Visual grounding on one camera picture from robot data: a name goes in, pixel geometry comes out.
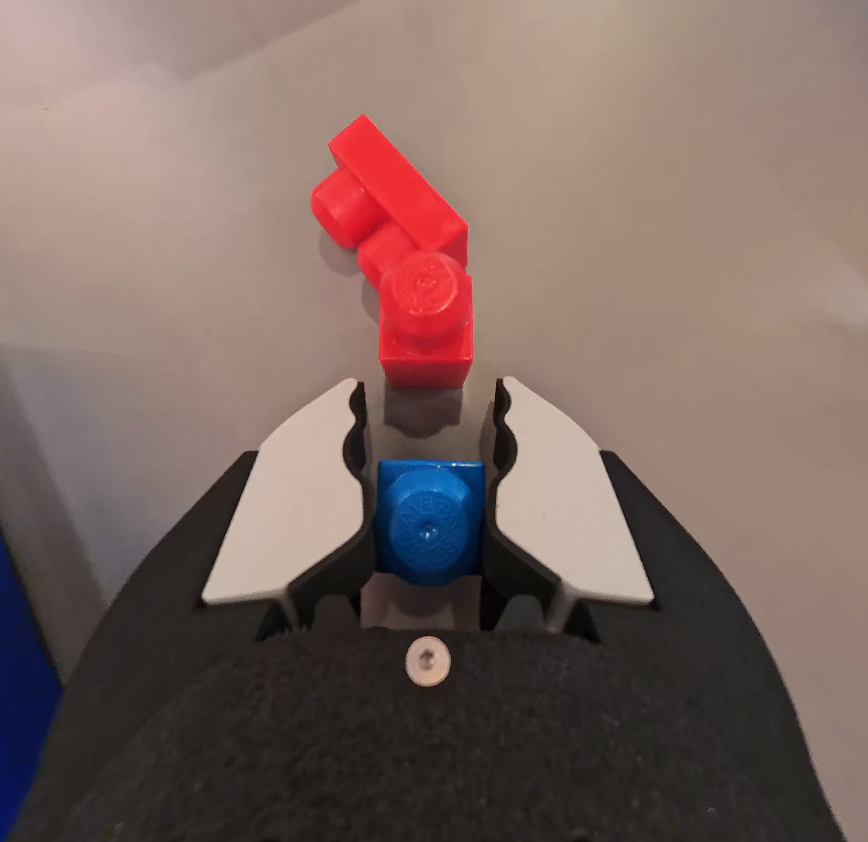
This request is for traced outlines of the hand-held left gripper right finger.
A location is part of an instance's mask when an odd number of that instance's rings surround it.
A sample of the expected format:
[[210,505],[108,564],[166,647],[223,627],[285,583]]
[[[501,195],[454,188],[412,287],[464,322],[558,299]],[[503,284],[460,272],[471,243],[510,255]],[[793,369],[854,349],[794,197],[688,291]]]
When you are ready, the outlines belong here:
[[543,609],[650,606],[654,590],[592,436],[517,378],[496,381],[493,423],[483,576],[494,590]]

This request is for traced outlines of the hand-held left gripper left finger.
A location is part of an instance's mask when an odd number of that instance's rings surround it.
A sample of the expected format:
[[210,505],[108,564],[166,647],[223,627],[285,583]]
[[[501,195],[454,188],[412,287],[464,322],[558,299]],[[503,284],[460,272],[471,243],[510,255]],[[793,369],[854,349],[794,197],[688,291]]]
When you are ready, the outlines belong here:
[[364,384],[347,378],[266,437],[202,590],[208,606],[360,593],[375,566],[366,428]]

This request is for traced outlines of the blue toy block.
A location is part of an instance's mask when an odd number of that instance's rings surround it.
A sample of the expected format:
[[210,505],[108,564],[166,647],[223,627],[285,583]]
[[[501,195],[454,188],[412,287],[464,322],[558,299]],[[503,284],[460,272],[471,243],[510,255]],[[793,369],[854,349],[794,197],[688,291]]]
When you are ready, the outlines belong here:
[[478,461],[380,461],[375,570],[419,587],[481,575],[485,492]]

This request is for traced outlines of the blue plastic bin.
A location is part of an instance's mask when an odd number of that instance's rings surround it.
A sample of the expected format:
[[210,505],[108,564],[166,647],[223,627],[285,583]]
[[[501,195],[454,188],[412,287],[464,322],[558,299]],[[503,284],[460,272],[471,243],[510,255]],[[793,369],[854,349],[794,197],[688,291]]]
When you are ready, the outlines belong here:
[[38,772],[62,696],[24,584],[1,540],[1,839],[14,825]]

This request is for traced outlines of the red double toy block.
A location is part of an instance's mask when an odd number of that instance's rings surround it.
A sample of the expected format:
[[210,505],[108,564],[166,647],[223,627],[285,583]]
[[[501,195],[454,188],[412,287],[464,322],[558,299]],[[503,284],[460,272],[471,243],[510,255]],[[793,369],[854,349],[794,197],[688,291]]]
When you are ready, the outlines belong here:
[[337,246],[356,253],[376,290],[415,251],[467,267],[467,223],[367,115],[334,136],[329,151],[335,166],[311,191],[311,211]]

